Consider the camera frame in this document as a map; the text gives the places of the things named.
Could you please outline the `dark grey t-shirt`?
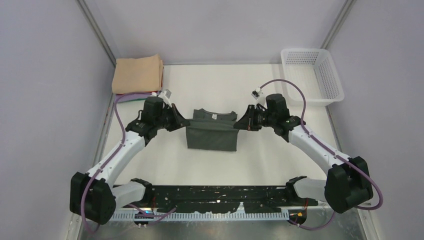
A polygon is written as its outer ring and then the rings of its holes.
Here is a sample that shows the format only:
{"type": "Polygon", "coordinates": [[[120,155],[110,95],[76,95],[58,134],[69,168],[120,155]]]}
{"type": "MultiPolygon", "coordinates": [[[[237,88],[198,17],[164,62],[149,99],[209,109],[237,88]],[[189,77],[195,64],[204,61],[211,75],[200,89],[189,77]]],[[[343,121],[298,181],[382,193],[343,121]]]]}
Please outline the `dark grey t-shirt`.
{"type": "Polygon", "coordinates": [[[236,152],[239,130],[234,128],[237,113],[195,109],[185,128],[188,149],[236,152]]]}

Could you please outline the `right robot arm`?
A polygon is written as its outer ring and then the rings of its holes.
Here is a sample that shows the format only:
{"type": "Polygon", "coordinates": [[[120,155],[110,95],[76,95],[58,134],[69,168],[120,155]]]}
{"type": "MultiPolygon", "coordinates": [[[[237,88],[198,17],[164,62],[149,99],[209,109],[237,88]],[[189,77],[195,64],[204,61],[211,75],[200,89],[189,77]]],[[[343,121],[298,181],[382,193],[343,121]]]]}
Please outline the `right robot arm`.
{"type": "Polygon", "coordinates": [[[326,179],[299,176],[286,183],[289,196],[326,202],[336,213],[357,208],[374,196],[366,161],[337,151],[313,134],[299,116],[291,115],[280,93],[268,95],[266,106],[249,105],[233,126],[238,130],[259,131],[269,127],[286,142],[299,148],[325,173],[326,179]]]}

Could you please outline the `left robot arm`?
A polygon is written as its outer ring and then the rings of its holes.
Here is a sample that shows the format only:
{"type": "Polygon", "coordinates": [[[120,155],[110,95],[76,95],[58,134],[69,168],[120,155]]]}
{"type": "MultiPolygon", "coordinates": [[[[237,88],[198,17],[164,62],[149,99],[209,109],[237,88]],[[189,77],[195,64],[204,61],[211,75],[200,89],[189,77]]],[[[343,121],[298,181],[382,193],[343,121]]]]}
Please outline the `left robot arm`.
{"type": "Polygon", "coordinates": [[[132,179],[114,186],[118,176],[159,130],[172,132],[189,126],[176,108],[163,97],[148,97],[136,119],[122,126],[117,145],[87,172],[76,172],[70,180],[69,210],[97,224],[106,224],[116,209],[139,202],[149,192],[149,184],[132,179]]]}

